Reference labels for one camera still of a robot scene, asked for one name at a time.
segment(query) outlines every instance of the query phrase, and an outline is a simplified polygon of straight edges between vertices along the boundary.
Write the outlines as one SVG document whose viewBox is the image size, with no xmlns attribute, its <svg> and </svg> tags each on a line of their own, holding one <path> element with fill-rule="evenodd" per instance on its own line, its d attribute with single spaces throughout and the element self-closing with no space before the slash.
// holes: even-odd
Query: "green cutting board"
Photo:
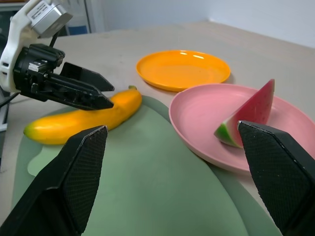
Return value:
<svg viewBox="0 0 315 236">
<path fill-rule="evenodd" d="M 167 108 L 155 99 L 143 100 L 164 118 L 142 106 L 129 121 L 109 132 L 100 189 L 84 235 L 280 235 L 236 180 L 211 167 L 228 186 L 232 204 L 211 169 L 179 141 L 166 121 Z M 21 154 L 23 145 L 33 147 L 32 155 Z M 21 166 L 26 170 L 20 154 L 30 160 L 41 148 L 24 138 L 17 170 Z M 60 148 L 44 146 L 30 162 L 29 171 L 36 175 Z M 15 201 L 22 195 L 16 187 L 22 181 L 18 174 L 16 177 Z M 247 231 L 239 214 L 246 219 Z"/>
</svg>

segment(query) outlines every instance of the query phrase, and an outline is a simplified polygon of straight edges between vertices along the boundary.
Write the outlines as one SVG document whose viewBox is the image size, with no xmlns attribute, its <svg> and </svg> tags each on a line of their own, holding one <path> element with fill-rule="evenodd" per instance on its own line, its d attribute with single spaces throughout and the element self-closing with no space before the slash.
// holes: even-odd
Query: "black cable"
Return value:
<svg viewBox="0 0 315 236">
<path fill-rule="evenodd" d="M 52 48 L 54 47 L 55 42 L 56 42 L 59 34 L 60 34 L 60 31 L 58 31 L 57 33 L 54 34 L 53 38 L 50 41 L 49 47 L 52 47 Z"/>
<path fill-rule="evenodd" d="M 17 95 L 19 95 L 19 92 L 14 93 L 13 95 L 9 96 L 6 100 L 0 103 L 0 108 L 4 105 L 8 104 L 10 101 L 12 101 Z"/>
</svg>

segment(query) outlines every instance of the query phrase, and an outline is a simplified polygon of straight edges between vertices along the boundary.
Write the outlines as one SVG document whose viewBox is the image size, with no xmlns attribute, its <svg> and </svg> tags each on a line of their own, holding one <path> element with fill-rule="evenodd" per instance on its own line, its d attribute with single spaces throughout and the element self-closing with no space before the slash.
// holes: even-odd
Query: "red watermelon flesh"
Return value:
<svg viewBox="0 0 315 236">
<path fill-rule="evenodd" d="M 242 148 L 243 143 L 237 130 L 239 120 L 266 124 L 270 115 L 275 91 L 275 80 L 271 79 L 237 111 L 227 118 L 215 131 L 215 136 L 223 143 Z"/>
</svg>

